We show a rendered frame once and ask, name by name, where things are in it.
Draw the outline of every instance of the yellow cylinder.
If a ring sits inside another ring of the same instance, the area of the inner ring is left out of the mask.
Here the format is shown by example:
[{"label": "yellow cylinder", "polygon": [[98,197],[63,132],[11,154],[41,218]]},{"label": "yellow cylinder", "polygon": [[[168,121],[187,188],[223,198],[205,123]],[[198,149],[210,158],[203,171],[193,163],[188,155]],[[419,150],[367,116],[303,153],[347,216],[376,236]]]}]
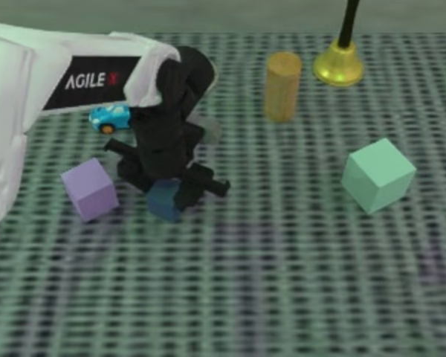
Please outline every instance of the yellow cylinder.
[{"label": "yellow cylinder", "polygon": [[290,121],[297,105],[303,61],[291,52],[272,54],[266,65],[265,116],[277,123]]}]

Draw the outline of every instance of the gold bell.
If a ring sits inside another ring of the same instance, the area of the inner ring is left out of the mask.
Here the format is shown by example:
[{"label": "gold bell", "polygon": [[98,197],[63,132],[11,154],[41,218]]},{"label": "gold bell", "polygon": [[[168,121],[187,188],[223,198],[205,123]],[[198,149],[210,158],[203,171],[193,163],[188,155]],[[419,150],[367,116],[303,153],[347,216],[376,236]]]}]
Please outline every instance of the gold bell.
[{"label": "gold bell", "polygon": [[314,61],[314,74],[331,86],[348,87],[359,82],[363,77],[363,63],[358,58],[355,43],[341,48],[337,40],[333,41]]}]

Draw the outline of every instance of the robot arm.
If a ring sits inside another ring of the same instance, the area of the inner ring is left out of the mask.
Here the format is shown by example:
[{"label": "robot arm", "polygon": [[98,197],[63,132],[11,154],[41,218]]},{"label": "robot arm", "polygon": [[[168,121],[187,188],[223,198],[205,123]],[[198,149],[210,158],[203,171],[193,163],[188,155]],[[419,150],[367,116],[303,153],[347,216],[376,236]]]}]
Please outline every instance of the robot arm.
[{"label": "robot arm", "polygon": [[155,75],[177,50],[128,33],[90,35],[0,24],[0,221],[22,177],[26,132],[43,115],[110,103],[160,103]]}]

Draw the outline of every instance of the blue toy car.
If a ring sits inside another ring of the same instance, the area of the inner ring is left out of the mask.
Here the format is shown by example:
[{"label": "blue toy car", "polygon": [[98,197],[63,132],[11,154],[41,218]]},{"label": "blue toy car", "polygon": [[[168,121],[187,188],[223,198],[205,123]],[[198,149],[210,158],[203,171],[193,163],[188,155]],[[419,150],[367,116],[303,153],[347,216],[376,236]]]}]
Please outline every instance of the blue toy car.
[{"label": "blue toy car", "polygon": [[130,112],[126,104],[114,104],[91,110],[89,123],[103,134],[112,134],[118,129],[129,128]]}]

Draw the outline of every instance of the black cable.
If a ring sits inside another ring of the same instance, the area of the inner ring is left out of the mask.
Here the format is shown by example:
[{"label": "black cable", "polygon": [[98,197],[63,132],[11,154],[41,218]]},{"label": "black cable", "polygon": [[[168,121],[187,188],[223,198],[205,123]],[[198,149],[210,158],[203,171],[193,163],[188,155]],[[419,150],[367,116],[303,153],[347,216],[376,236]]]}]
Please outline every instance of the black cable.
[{"label": "black cable", "polygon": [[352,41],[352,33],[354,30],[355,15],[357,13],[358,3],[360,0],[347,0],[347,8],[345,17],[343,18],[342,30],[340,30],[338,46],[339,48],[348,48]]}]

